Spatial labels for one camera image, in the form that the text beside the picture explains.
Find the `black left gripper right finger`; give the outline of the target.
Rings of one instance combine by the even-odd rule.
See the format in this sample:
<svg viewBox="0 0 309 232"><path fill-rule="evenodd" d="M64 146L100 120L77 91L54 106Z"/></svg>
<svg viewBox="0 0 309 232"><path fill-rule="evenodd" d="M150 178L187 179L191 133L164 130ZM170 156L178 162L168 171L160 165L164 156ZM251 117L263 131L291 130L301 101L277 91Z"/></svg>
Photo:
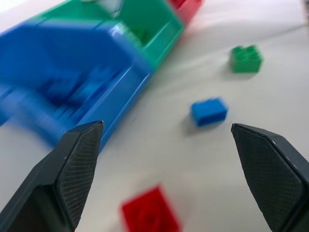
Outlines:
<svg viewBox="0 0 309 232"><path fill-rule="evenodd" d="M281 135L234 123L247 185L272 232L309 232L309 162Z"/></svg>

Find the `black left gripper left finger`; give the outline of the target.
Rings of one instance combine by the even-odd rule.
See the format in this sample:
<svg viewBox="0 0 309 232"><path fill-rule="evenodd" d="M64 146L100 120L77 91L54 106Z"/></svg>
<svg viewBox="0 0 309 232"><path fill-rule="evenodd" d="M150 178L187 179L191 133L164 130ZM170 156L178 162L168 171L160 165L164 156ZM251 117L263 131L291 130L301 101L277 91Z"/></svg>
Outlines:
<svg viewBox="0 0 309 232"><path fill-rule="evenodd" d="M93 183L103 129L103 121L94 121L64 133L0 212L0 232L75 232Z"/></svg>

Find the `blue toy block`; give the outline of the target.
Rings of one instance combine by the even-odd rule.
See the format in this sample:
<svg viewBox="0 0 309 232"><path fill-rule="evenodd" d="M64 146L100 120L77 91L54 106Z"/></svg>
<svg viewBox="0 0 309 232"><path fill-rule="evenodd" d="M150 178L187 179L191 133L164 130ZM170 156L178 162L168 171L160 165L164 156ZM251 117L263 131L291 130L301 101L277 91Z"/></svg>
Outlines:
<svg viewBox="0 0 309 232"><path fill-rule="evenodd" d="M89 71L60 70L50 74L42 93L57 106L81 107L107 89L118 71L98 66Z"/></svg>
<svg viewBox="0 0 309 232"><path fill-rule="evenodd" d="M228 107L221 98L211 98L191 105L191 115L197 127L222 122L227 112Z"/></svg>

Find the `red toy block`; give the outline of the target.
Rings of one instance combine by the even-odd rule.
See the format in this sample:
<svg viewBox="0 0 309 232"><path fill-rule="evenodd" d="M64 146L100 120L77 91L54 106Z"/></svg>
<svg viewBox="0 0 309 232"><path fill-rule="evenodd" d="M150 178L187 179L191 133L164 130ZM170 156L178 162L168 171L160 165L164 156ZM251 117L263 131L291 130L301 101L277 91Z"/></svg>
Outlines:
<svg viewBox="0 0 309 232"><path fill-rule="evenodd" d="M122 202L125 232L182 232L182 225L163 188L154 186Z"/></svg>

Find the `blue plastic bin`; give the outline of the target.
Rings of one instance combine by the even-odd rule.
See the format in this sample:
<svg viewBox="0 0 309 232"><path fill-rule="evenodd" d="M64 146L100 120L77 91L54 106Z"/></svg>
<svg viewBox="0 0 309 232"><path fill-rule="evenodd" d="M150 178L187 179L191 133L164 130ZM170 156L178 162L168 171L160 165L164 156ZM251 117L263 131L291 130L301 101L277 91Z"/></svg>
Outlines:
<svg viewBox="0 0 309 232"><path fill-rule="evenodd" d="M109 67L118 75L79 108L42 93L50 74ZM153 70L117 25L26 21L0 33L0 126L10 119L55 146L68 130L103 121L105 146L148 84Z"/></svg>

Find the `green toy block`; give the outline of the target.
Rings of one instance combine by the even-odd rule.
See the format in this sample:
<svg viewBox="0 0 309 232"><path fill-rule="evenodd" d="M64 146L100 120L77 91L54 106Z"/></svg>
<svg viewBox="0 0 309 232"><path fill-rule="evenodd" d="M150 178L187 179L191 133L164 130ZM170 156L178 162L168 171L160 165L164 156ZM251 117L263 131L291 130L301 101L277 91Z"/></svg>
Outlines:
<svg viewBox="0 0 309 232"><path fill-rule="evenodd" d="M258 73L263 58L255 45L236 46L230 52L229 63L233 73Z"/></svg>

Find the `green plastic bin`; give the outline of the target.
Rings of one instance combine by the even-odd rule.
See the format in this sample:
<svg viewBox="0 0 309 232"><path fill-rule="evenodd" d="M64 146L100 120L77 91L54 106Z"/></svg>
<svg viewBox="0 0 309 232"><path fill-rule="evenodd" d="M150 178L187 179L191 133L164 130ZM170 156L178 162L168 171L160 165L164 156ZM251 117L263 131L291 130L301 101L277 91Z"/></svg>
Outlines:
<svg viewBox="0 0 309 232"><path fill-rule="evenodd" d="M39 19L113 22L157 71L184 30L165 0L120 0L112 13L99 0L66 0L38 15Z"/></svg>

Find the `red plastic bin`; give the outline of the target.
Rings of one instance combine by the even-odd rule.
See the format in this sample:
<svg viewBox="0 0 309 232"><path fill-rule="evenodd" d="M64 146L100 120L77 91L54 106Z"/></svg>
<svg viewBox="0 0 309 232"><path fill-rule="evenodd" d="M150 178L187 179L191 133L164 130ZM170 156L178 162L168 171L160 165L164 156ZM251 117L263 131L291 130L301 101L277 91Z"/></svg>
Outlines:
<svg viewBox="0 0 309 232"><path fill-rule="evenodd" d="M203 0L167 0L177 16L187 26L200 9Z"/></svg>

